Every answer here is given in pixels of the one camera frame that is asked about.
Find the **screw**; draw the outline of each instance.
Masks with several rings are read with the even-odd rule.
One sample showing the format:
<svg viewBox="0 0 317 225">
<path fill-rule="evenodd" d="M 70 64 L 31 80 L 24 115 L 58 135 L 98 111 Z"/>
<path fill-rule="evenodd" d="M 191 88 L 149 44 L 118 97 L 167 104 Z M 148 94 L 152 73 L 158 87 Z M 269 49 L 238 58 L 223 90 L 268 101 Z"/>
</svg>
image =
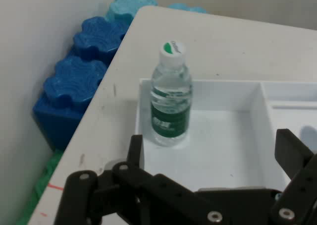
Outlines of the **screw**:
<svg viewBox="0 0 317 225">
<path fill-rule="evenodd" d="M 87 173 L 83 173 L 79 176 L 80 179 L 88 179 L 89 175 Z"/>
<path fill-rule="evenodd" d="M 293 220 L 295 218 L 295 213 L 290 209 L 282 208 L 278 213 L 281 218 L 286 220 Z"/>
<path fill-rule="evenodd" d="M 222 214 L 217 211 L 211 211 L 207 214 L 207 218 L 212 223 L 219 223 L 222 221 Z"/>
<path fill-rule="evenodd" d="M 119 166 L 119 170 L 126 170 L 128 169 L 129 167 L 127 165 L 121 165 Z"/>
<path fill-rule="evenodd" d="M 279 200 L 282 196 L 282 193 L 277 193 L 276 196 L 275 196 L 275 200 Z"/>
</svg>

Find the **red mark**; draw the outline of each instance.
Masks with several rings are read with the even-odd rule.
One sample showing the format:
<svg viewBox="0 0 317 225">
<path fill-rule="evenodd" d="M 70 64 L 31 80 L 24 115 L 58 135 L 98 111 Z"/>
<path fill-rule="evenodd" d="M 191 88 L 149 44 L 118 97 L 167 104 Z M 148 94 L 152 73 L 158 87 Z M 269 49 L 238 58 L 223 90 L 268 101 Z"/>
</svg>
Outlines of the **red mark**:
<svg viewBox="0 0 317 225">
<path fill-rule="evenodd" d="M 53 188 L 53 189 L 58 189 L 58 190 L 63 190 L 63 189 L 64 189 L 64 188 L 62 188 L 62 187 L 58 187 L 58 186 L 52 185 L 52 184 L 50 184 L 50 183 L 48 183 L 48 187 Z"/>
</svg>

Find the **scuff mark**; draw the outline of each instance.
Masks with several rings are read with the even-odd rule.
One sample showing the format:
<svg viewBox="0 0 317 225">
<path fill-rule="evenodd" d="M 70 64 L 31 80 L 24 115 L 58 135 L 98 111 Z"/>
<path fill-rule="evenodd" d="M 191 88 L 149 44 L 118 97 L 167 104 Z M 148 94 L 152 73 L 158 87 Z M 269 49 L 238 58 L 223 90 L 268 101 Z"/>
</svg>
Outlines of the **scuff mark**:
<svg viewBox="0 0 317 225">
<path fill-rule="evenodd" d="M 58 189 L 58 190 L 64 190 L 64 188 L 56 186 L 56 185 L 53 185 L 51 183 L 48 183 L 48 187 L 53 188 L 53 189 Z"/>
<path fill-rule="evenodd" d="M 81 167 L 84 163 L 85 160 L 85 154 L 81 154 L 80 159 L 79 159 L 79 166 Z"/>
<path fill-rule="evenodd" d="M 117 96 L 117 90 L 116 90 L 115 84 L 113 84 L 113 96 L 114 97 Z"/>
</svg>

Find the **blue foam block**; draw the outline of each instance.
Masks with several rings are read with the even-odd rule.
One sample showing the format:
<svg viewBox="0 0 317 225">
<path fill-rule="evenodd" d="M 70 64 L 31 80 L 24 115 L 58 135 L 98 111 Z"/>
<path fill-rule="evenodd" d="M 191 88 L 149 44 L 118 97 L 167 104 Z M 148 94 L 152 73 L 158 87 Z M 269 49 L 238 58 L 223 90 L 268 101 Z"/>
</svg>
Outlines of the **blue foam block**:
<svg viewBox="0 0 317 225">
<path fill-rule="evenodd" d="M 82 32 L 74 36 L 77 55 L 83 60 L 96 59 L 110 64 L 128 28 L 123 22 L 108 22 L 103 17 L 85 20 Z"/>
<path fill-rule="evenodd" d="M 68 56 L 55 66 L 33 112 L 53 147 L 64 150 L 101 82 L 107 65 Z"/>
<path fill-rule="evenodd" d="M 130 25 L 138 10 L 146 5 L 157 5 L 155 0 L 114 0 L 109 6 L 106 19 L 120 20 Z"/>
<path fill-rule="evenodd" d="M 83 61 L 70 56 L 55 66 L 55 75 L 44 82 L 44 92 L 56 108 L 71 106 L 84 112 L 101 82 L 107 66 L 101 61 Z"/>
<path fill-rule="evenodd" d="M 184 3 L 173 3 L 169 6 L 169 8 L 186 10 L 186 11 L 191 11 L 191 12 L 198 12 L 198 13 L 207 13 L 207 11 L 201 7 L 188 7 Z"/>
<path fill-rule="evenodd" d="M 71 107 L 55 108 L 45 94 L 42 94 L 33 107 L 34 116 L 48 138 L 52 149 L 64 151 L 73 136 L 83 112 Z"/>
</svg>

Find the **light blue foam block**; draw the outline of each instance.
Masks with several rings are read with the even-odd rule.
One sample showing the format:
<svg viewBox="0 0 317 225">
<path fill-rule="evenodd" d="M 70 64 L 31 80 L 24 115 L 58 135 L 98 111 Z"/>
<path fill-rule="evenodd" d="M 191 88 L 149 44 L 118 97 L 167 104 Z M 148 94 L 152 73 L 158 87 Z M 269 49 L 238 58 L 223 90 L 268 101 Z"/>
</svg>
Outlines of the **light blue foam block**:
<svg viewBox="0 0 317 225">
<path fill-rule="evenodd" d="M 114 0 L 109 6 L 106 19 L 120 20 L 130 25 L 138 10 L 146 5 L 157 5 L 155 0 Z"/>
<path fill-rule="evenodd" d="M 197 12 L 197 13 L 207 13 L 207 11 L 201 7 L 189 7 L 184 3 L 173 3 L 169 6 L 169 8 Z"/>
</svg>

